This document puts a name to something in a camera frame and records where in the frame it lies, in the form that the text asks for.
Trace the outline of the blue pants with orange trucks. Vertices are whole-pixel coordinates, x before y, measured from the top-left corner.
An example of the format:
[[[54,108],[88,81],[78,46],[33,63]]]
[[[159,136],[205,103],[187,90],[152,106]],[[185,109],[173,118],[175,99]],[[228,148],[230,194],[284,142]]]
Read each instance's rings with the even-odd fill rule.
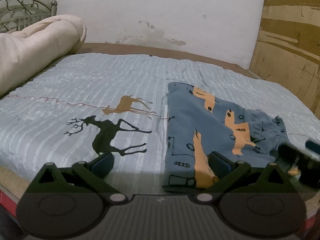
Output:
[[[229,174],[237,161],[254,168],[284,164],[299,157],[281,117],[246,109],[196,86],[168,84],[167,153],[163,189],[206,189]]]

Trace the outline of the light blue striped bed quilt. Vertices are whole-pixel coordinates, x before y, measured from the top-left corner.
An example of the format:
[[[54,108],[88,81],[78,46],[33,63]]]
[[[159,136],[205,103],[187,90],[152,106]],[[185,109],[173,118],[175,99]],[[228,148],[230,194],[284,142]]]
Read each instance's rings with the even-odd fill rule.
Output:
[[[123,193],[163,193],[168,84],[187,83],[283,119],[293,146],[319,142],[319,119],[289,90],[221,67],[148,55],[77,54],[1,100],[1,165],[31,181],[43,164],[114,155],[105,180]]]

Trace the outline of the plywood wardrobe panel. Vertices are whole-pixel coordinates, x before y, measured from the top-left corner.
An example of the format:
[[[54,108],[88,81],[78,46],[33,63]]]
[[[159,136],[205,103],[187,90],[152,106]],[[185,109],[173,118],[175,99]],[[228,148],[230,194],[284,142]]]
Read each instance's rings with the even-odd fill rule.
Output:
[[[264,0],[249,68],[319,117],[319,0]]]

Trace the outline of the rolled cream blanket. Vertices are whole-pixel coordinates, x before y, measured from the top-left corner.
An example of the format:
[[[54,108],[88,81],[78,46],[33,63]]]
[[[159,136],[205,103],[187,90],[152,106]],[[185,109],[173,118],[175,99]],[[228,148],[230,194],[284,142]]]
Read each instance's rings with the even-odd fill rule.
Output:
[[[51,62],[76,53],[87,27],[74,15],[57,15],[21,31],[1,33],[1,96],[25,83]]]

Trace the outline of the ornate metal headboard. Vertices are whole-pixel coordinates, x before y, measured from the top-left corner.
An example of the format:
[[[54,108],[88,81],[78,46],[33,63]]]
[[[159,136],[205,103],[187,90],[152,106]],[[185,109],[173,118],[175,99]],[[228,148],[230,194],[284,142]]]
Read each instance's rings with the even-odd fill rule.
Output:
[[[20,31],[36,22],[56,16],[57,1],[1,0],[1,33]]]

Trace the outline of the brown wooden bed frame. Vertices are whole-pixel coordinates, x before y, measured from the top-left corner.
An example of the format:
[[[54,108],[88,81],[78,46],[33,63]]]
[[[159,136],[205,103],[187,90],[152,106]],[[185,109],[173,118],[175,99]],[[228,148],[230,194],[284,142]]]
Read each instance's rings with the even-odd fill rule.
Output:
[[[110,55],[132,55],[132,54],[145,54],[163,58],[171,58],[177,60],[191,60],[195,62],[203,62],[214,64],[216,66],[222,67],[223,69],[232,70],[236,73],[242,74],[247,77],[254,79],[260,79],[259,76],[254,74],[248,69],[243,69],[237,64],[223,62],[216,59],[211,59],[209,57],[204,57],[200,55],[195,55],[183,51],[176,51],[170,49],[153,48],[153,47],[142,47],[134,46],[128,44],[111,44],[111,43],[84,43],[84,45],[78,51],[78,54],[84,53],[102,53]]]

